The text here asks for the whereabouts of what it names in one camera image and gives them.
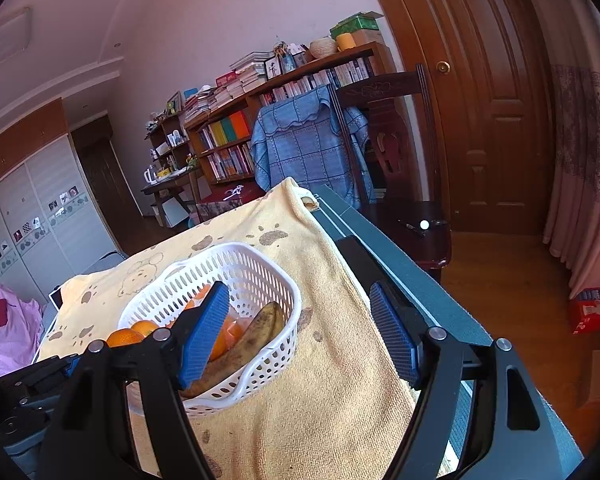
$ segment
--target perforated basket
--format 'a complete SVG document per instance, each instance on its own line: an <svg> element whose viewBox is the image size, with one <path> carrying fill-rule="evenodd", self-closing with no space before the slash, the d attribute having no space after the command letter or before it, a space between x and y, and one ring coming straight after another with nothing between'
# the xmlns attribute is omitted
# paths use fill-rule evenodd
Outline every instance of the perforated basket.
<svg viewBox="0 0 600 480"><path fill-rule="evenodd" d="M296 325L302 308L298 286L273 261L240 242L219 244L171 264L128 303L118 328L131 327L142 319L165 326L203 285L215 281L227 285L231 306L242 317L254 317L264 305L277 301L285 327L243 368L194 399L184 400L189 416L210 415L235 404L272 381L296 352ZM127 387L127 397L129 408L142 414L138 383Z"/></svg>

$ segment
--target beige towel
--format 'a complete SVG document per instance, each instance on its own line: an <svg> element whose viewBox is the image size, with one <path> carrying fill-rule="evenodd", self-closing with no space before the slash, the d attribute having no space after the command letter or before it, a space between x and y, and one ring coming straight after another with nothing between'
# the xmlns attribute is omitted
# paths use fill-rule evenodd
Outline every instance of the beige towel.
<svg viewBox="0 0 600 480"><path fill-rule="evenodd" d="M332 240L287 179L265 197L62 287L46 358L83 352L116 329L127 302L170 263L229 240L252 244L296 281L302 315L296 357L271 384L207 418L191 419L222 479L379 479L413 413L368 310ZM309 194L309 208L317 201ZM132 416L142 467L158 471L144 418Z"/></svg>

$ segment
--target white wall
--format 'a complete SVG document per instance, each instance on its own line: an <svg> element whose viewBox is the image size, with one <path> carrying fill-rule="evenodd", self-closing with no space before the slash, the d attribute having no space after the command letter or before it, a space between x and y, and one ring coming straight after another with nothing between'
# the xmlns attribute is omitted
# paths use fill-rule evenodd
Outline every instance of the white wall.
<svg viewBox="0 0 600 480"><path fill-rule="evenodd" d="M139 191L151 163L144 140L149 113L162 110L177 90L213 83L253 50L270 50L279 41L308 44L366 10L382 12L378 0L155 0L127 45L107 107L116 153L141 208L148 213L152 201Z"/></svg>

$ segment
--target teal tablecloth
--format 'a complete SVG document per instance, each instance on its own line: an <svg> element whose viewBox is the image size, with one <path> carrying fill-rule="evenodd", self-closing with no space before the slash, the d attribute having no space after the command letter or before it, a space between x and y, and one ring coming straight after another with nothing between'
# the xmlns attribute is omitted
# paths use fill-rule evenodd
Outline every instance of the teal tablecloth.
<svg viewBox="0 0 600 480"><path fill-rule="evenodd" d="M443 326L460 341L491 344L491 336L480 323L360 213L326 186L314 190L314 195L320 202L320 209L314 212L314 217L327 234L333 240L356 235L382 263L403 293L429 320L430 325ZM463 385L454 428L449 437L449 442L458 456L462 451L471 406L471 383ZM562 472L566 478L582 460L582 453L554 409L547 402L544 402L544 406L554 430Z"/></svg>

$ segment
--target green box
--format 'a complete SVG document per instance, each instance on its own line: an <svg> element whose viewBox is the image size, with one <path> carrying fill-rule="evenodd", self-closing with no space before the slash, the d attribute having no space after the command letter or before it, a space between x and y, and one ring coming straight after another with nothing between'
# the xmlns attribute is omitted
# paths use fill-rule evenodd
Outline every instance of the green box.
<svg viewBox="0 0 600 480"><path fill-rule="evenodd" d="M335 40L339 35L344 34L345 32L356 32L361 28L379 30L376 19L382 18L382 16L382 14L378 14L377 12L359 12L353 16L349 16L330 30L331 37Z"/></svg>

